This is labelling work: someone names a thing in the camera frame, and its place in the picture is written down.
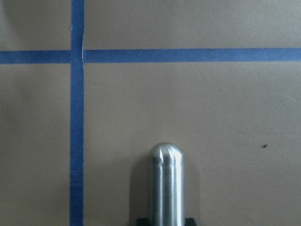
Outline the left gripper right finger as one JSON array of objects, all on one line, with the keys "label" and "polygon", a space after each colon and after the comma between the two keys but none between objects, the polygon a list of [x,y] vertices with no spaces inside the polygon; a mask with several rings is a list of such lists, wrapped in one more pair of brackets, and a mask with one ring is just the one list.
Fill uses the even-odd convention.
[{"label": "left gripper right finger", "polygon": [[185,226],[197,226],[197,223],[194,218],[186,218]]}]

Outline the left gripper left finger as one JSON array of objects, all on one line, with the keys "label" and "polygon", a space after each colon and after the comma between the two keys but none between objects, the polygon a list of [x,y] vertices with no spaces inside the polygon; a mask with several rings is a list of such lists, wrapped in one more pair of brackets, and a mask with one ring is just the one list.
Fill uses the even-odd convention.
[{"label": "left gripper left finger", "polygon": [[149,221],[147,218],[138,218],[136,220],[136,226],[149,226]]}]

